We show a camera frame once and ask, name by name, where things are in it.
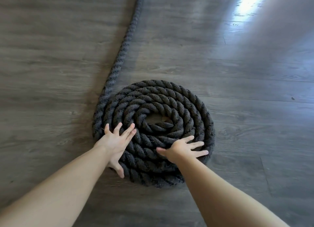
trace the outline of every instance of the black rope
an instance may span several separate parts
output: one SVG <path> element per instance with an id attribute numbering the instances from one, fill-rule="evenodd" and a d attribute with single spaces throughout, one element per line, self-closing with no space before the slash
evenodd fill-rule
<path id="1" fill-rule="evenodd" d="M 114 128 L 123 123 L 124 132 L 135 123 L 136 135 L 127 146 L 119 163 L 124 175 L 132 182 L 162 187 L 184 182 L 183 176 L 173 163 L 156 152 L 156 147 L 169 148 L 180 138 L 194 135 L 194 142 L 205 144 L 197 150 L 209 154 L 198 158 L 206 163 L 214 148 L 214 123 L 205 104 L 191 91 L 163 80 L 148 80 L 131 84 L 112 99 L 112 87 L 121 70 L 130 41 L 139 20 L 143 0 L 136 0 L 131 23 L 124 36 L 119 53 L 99 97 L 93 121 L 93 136 L 99 140 L 104 135 L 104 125 Z M 149 114 L 168 117 L 166 122 L 148 124 Z"/>

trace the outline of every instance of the right hand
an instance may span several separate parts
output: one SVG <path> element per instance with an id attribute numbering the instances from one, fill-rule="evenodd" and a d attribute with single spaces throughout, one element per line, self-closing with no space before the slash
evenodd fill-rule
<path id="1" fill-rule="evenodd" d="M 170 162 L 176 164 L 176 162 L 182 158 L 198 158 L 201 156 L 205 156 L 208 154 L 208 150 L 202 151 L 192 151 L 197 147 L 201 147 L 204 145 L 204 142 L 199 141 L 195 143 L 187 143 L 194 139 L 194 136 L 189 136 L 186 138 L 179 139 L 175 141 L 170 149 L 164 149 L 161 147 L 157 147 L 156 151 L 165 156 Z"/>

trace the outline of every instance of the left hand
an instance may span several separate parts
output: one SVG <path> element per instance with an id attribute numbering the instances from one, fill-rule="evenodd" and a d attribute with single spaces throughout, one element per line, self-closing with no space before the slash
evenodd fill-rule
<path id="1" fill-rule="evenodd" d="M 110 160 L 107 167 L 111 167 L 116 170 L 119 177 L 124 178 L 124 172 L 122 166 L 119 164 L 119 159 L 121 158 L 125 148 L 136 134 L 135 124 L 132 123 L 123 134 L 119 135 L 119 131 L 122 127 L 122 123 L 119 123 L 116 128 L 113 130 L 113 133 L 109 130 L 109 124 L 105 126 L 104 136 L 96 142 L 94 147 L 99 147 L 105 149 Z"/>

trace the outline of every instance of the battle rope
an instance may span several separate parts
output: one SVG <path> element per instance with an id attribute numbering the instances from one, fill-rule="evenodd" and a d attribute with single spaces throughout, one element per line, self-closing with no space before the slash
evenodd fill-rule
<path id="1" fill-rule="evenodd" d="M 169 148 L 176 140 L 194 135 L 193 142 L 205 143 L 197 151 L 209 151 L 207 156 L 198 158 L 206 163 L 214 148 L 215 131 L 205 104 L 191 91 L 172 82 L 136 82 L 110 98 L 138 23 L 142 4 L 143 0 L 136 0 L 131 23 L 99 97 L 94 113 L 93 136 L 96 141 L 99 140 L 104 135 L 103 128 L 107 123 L 110 128 L 114 128 L 122 122 L 120 133 L 135 123 L 137 133 L 119 161 L 124 175 L 132 182 L 162 187 L 184 182 L 184 179 L 176 165 L 156 152 L 156 147 Z M 148 124 L 145 118 L 154 113 L 169 120 Z"/>

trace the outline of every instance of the finger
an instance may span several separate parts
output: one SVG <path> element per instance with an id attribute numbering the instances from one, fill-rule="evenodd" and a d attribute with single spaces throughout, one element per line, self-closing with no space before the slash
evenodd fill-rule
<path id="1" fill-rule="evenodd" d="M 119 163 L 113 164 L 112 168 L 116 170 L 119 177 L 124 178 L 124 170 L 123 170 L 123 167 Z"/>
<path id="2" fill-rule="evenodd" d="M 194 157 L 198 158 L 198 157 L 202 157 L 205 155 L 208 155 L 208 150 L 202 150 L 202 151 L 193 151 Z"/>
<path id="3" fill-rule="evenodd" d="M 135 127 L 135 124 L 132 123 L 132 124 L 127 128 L 127 130 L 125 130 L 125 131 L 123 132 L 123 134 L 122 134 L 121 136 L 127 137 L 127 136 L 131 133 L 131 131 L 134 130 L 134 127 Z"/>
<path id="4" fill-rule="evenodd" d="M 194 139 L 194 136 L 193 135 L 191 135 L 191 136 L 188 136 L 188 137 L 185 137 L 185 138 L 182 138 L 181 140 L 183 140 L 184 142 L 190 142 L 191 140 L 193 140 Z"/>
<path id="5" fill-rule="evenodd" d="M 161 155 L 161 156 L 166 156 L 166 150 L 164 148 L 161 147 L 157 147 L 156 151 Z"/>
<path id="6" fill-rule="evenodd" d="M 127 144 L 131 141 L 131 139 L 134 137 L 134 135 L 136 134 L 136 129 L 132 130 L 130 132 L 130 134 L 127 136 L 127 138 L 125 139 L 125 141 L 127 142 Z"/>
<path id="7" fill-rule="evenodd" d="M 105 125 L 105 134 L 108 134 L 108 133 L 110 133 L 109 124 L 106 124 Z"/>
<path id="8" fill-rule="evenodd" d="M 114 134 L 119 134 L 119 130 L 121 129 L 122 127 L 122 123 L 120 122 L 116 127 L 115 129 L 113 130 L 113 133 Z"/>
<path id="9" fill-rule="evenodd" d="M 190 149 L 195 149 L 195 148 L 201 147 L 203 145 L 204 145 L 203 141 L 198 141 L 198 142 L 195 142 L 195 143 L 189 143 L 189 148 Z"/>

